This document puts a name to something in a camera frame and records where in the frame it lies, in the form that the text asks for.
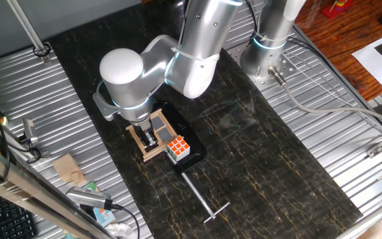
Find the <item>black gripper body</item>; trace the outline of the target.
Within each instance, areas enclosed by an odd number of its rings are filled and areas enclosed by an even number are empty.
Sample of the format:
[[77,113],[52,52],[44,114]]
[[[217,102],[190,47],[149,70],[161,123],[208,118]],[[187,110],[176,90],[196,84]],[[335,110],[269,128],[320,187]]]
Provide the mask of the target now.
[[153,127],[151,123],[142,123],[139,125],[143,135],[150,141],[153,140]]

